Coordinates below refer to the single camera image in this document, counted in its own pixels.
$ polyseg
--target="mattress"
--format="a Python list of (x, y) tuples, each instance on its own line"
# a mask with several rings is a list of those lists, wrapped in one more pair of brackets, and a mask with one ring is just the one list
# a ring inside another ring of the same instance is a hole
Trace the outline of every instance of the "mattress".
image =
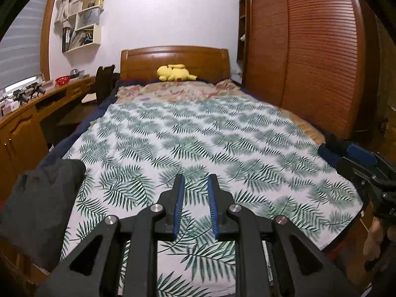
[(158, 243), (160, 296), (235, 292), (234, 243), (216, 242), (211, 230), (209, 174), (255, 214), (287, 216), (320, 249), (359, 213), (353, 185), (278, 108), (230, 81), (210, 91), (197, 82), (146, 87), (110, 105), (64, 156), (82, 160), (87, 172), (61, 259), (106, 215), (125, 218), (155, 203), (177, 173), (186, 180), (183, 217), (177, 240)]

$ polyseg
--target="white wall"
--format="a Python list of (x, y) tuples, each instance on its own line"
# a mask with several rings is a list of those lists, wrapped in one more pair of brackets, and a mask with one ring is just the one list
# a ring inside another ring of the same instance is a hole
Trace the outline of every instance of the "white wall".
[(99, 66), (112, 64), (119, 72), (121, 50), (160, 45), (226, 48), (231, 69), (237, 69), (238, 6), (239, 0), (104, 0), (99, 48), (62, 55), (61, 26), (51, 28), (51, 78), (72, 68), (95, 75)]

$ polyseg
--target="human hand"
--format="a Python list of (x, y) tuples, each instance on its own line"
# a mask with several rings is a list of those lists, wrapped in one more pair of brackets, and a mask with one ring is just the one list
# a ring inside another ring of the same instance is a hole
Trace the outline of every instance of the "human hand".
[[(384, 228), (381, 220), (374, 217), (367, 239), (363, 246), (363, 255), (367, 260), (371, 261), (379, 258), (379, 254), (381, 252), (380, 244), (384, 240), (384, 234)], [(396, 226), (390, 226), (388, 228), (387, 236), (390, 241), (396, 242)]]

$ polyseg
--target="chair backrest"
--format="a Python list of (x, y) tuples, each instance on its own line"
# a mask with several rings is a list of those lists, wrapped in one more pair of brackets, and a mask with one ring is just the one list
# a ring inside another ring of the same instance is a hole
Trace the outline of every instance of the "chair backrest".
[(115, 67), (115, 65), (104, 68), (99, 67), (96, 72), (94, 89), (98, 105), (100, 105), (111, 93), (111, 81)]

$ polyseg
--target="wooden window frame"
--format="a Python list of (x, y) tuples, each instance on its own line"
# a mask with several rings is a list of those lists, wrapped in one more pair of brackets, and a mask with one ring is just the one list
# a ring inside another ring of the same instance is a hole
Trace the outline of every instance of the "wooden window frame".
[(40, 69), (46, 81), (50, 80), (50, 27), (55, 0), (47, 0), (41, 28)]

